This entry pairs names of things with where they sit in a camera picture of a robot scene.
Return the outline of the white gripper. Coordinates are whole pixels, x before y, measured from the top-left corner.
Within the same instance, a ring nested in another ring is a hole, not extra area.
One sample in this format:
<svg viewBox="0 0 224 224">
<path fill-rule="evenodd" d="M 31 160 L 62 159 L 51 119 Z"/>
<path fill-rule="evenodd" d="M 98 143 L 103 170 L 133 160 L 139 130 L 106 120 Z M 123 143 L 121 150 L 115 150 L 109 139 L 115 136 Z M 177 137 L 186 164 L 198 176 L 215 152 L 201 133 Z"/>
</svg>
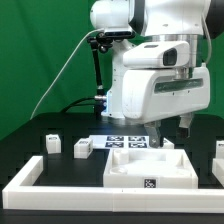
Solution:
<svg viewBox="0 0 224 224">
<path fill-rule="evenodd" d="M 176 80 L 172 69 L 128 70 L 123 77 L 122 112 L 129 120 L 146 123 L 150 147 L 161 145 L 161 122 L 157 120 L 181 115 L 177 135 L 188 138 L 194 118 L 189 112 L 204 109 L 209 102 L 206 67 L 195 68 L 187 80 Z"/>
</svg>

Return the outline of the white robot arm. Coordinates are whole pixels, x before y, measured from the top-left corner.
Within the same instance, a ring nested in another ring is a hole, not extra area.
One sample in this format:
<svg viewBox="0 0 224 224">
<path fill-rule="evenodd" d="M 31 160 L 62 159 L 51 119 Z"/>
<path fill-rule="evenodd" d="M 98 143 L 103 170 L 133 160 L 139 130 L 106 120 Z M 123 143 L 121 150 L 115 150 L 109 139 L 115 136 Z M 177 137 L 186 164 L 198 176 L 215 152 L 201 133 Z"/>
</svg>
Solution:
<svg viewBox="0 0 224 224">
<path fill-rule="evenodd" d="M 97 0 L 90 12 L 100 51 L 113 50 L 104 117 L 142 124 L 162 145 L 160 121 L 179 116 L 188 131 L 210 101 L 199 41 L 224 32 L 224 0 Z"/>
</svg>

